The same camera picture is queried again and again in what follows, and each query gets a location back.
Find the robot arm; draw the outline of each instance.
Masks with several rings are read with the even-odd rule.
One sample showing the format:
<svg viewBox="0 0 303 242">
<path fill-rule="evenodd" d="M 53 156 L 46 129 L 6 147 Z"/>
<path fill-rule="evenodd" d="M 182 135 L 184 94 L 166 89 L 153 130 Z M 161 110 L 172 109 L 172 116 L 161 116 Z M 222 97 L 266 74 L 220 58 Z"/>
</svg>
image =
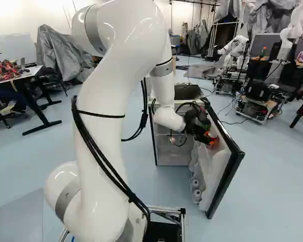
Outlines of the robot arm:
<svg viewBox="0 0 303 242">
<path fill-rule="evenodd" d="M 290 49 L 293 43 L 289 41 L 289 38 L 300 38 L 303 35 L 303 1 L 292 12 L 291 23 L 286 29 L 283 29 L 280 33 L 282 39 L 281 50 L 277 59 L 287 59 Z"/>
<path fill-rule="evenodd" d="M 174 111 L 171 48 L 162 14 L 152 0 L 110 0 L 78 11 L 72 35 L 89 53 L 104 54 L 82 85 L 76 107 L 104 115 L 80 114 L 103 155 L 127 182 L 121 153 L 122 118 L 110 117 L 125 114 L 132 90 L 147 73 L 161 103 L 155 121 L 177 131 L 185 127 Z M 50 174 L 46 200 L 79 241 L 116 241 L 128 221 L 141 220 L 142 213 L 107 177 L 77 129 L 75 146 L 76 164 L 64 163 Z M 141 241 L 138 234 L 131 241 Z"/>
<path fill-rule="evenodd" d="M 233 57 L 241 56 L 244 52 L 248 39 L 242 35 L 237 35 L 226 46 L 218 51 L 218 54 L 230 54 Z"/>
</svg>

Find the black cable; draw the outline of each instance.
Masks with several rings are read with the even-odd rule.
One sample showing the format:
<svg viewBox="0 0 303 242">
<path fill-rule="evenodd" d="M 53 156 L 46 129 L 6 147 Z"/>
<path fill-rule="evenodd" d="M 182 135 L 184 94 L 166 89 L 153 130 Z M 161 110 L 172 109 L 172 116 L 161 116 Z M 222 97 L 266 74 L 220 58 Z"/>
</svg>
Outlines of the black cable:
<svg viewBox="0 0 303 242">
<path fill-rule="evenodd" d="M 151 102 L 151 110 L 152 110 L 153 114 L 155 114 L 155 111 L 154 111 L 155 103 L 156 103 L 156 98 L 154 98 L 153 101 Z"/>
<path fill-rule="evenodd" d="M 73 6 L 74 6 L 74 10 L 77 12 L 77 10 L 76 10 L 76 7 L 75 7 L 75 3 L 74 3 L 74 0 L 73 0 Z"/>
<path fill-rule="evenodd" d="M 131 189 L 127 186 L 127 184 L 122 180 L 120 175 L 117 173 L 117 171 L 113 168 L 113 166 L 110 164 L 108 159 L 104 156 L 98 145 L 95 143 L 94 139 L 90 135 L 89 131 L 86 129 L 85 124 L 83 123 L 83 120 L 80 116 L 80 113 L 77 110 L 76 107 L 76 98 L 74 97 L 72 100 L 72 113 L 74 122 L 76 124 L 76 127 L 83 138 L 83 141 L 87 145 L 88 149 L 90 150 L 91 154 L 97 161 L 98 165 L 101 167 L 101 169 L 105 172 L 107 177 L 129 198 L 129 202 L 133 202 L 139 210 L 142 211 L 142 213 L 147 218 L 147 226 L 150 225 L 150 211 L 148 207 L 131 191 Z M 106 164 L 106 166 L 109 168 L 109 170 L 113 173 L 113 175 L 110 173 L 110 171 L 106 168 L 106 166 L 103 164 L 103 162 Z"/>
<path fill-rule="evenodd" d="M 214 91 L 216 90 L 216 85 L 214 85 L 213 91 L 210 91 L 209 89 L 204 88 L 204 87 L 200 87 L 200 88 L 203 89 L 203 90 L 207 90 L 208 92 L 211 93 L 210 95 L 205 95 L 204 97 L 210 97 L 212 94 L 214 94 Z"/>
<path fill-rule="evenodd" d="M 143 110 L 140 119 L 140 124 L 136 132 L 128 139 L 121 139 L 122 142 L 127 142 L 136 139 L 142 132 L 142 130 L 146 127 L 147 120 L 148 120 L 148 102 L 147 102 L 147 85 L 146 85 L 146 78 L 140 81 L 141 90 L 142 90 L 142 98 L 143 98 Z"/>
<path fill-rule="evenodd" d="M 222 109 L 217 113 L 217 116 L 218 116 L 219 113 L 221 113 L 223 110 L 225 110 L 226 108 L 228 108 L 228 107 L 233 103 L 233 101 L 236 100 L 237 97 L 239 97 L 239 96 L 240 96 L 240 95 L 238 95 L 238 96 L 236 96 L 235 98 L 233 98 L 232 101 L 228 104 L 228 106 L 222 108 Z"/>
<path fill-rule="evenodd" d="M 207 89 L 207 88 L 204 88 L 204 87 L 200 87 L 201 89 L 203 89 L 203 90 L 207 90 L 208 92 L 211 92 L 211 93 L 213 93 L 213 91 L 210 91 L 209 89 Z"/>
<path fill-rule="evenodd" d="M 250 119 L 253 119 L 254 117 L 249 117 L 249 118 L 247 118 L 247 119 L 245 119 L 244 121 L 242 121 L 242 122 L 240 122 L 240 123 L 238 123 L 238 122 L 235 122 L 235 123 L 228 123 L 228 122 L 225 122 L 225 121 L 220 121 L 220 122 L 222 122 L 222 123 L 225 123 L 225 124 L 228 124 L 228 125 L 236 125 L 236 124 L 243 124 L 244 122 L 246 122 L 247 120 L 250 120 Z"/>
</svg>

